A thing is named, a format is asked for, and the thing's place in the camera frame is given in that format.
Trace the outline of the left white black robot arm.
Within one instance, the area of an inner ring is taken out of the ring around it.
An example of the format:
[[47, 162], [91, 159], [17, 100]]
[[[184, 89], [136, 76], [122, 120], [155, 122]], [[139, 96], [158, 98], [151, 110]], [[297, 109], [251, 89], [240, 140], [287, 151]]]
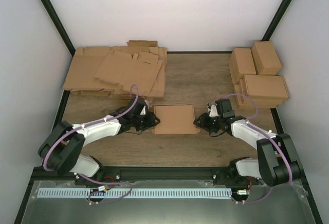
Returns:
[[40, 146], [38, 155], [46, 171], [53, 171], [57, 175], [76, 173], [87, 177], [92, 184], [99, 185], [105, 179], [105, 172], [98, 160], [82, 155], [83, 147], [106, 137], [129, 132], [131, 128], [143, 132], [159, 124], [160, 119], [150, 111], [148, 101], [135, 97], [127, 106], [101, 119], [82, 124], [66, 121], [58, 123]]

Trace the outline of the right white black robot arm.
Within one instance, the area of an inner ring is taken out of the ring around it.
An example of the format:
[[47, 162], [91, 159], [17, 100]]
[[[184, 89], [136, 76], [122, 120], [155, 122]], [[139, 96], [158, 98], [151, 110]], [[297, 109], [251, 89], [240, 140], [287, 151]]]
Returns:
[[257, 158], [232, 160], [228, 177], [241, 184], [247, 177], [263, 180], [268, 186], [292, 183], [304, 175], [304, 169], [288, 134], [261, 129], [243, 116], [236, 116], [229, 99], [208, 104], [208, 111], [194, 120], [194, 125], [211, 137], [229, 134], [257, 151]]

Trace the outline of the cardboard box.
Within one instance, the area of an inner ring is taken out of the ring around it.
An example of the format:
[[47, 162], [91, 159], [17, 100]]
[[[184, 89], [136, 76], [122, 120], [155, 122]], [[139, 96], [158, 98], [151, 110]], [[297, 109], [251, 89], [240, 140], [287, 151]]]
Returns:
[[156, 135], [194, 135], [200, 132], [193, 123], [193, 105], [155, 106], [154, 114], [160, 119], [160, 123], [153, 130]]

